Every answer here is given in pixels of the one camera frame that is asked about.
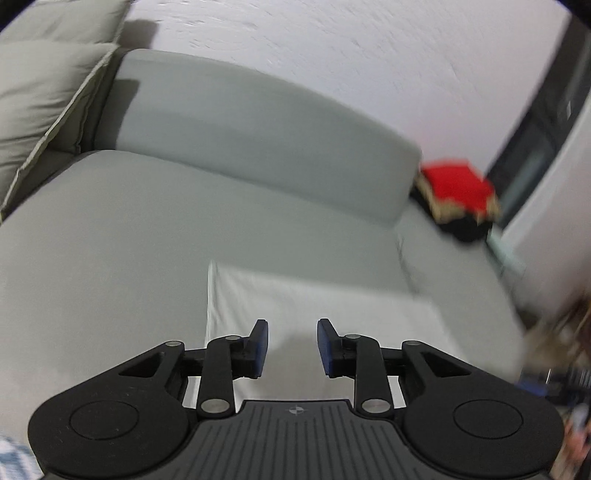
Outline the person hand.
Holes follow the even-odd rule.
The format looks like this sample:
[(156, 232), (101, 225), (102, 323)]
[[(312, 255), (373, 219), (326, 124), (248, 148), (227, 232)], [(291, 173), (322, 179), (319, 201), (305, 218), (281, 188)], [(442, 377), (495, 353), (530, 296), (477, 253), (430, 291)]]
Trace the person hand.
[(590, 478), (590, 405), (575, 406), (566, 423), (563, 479)]

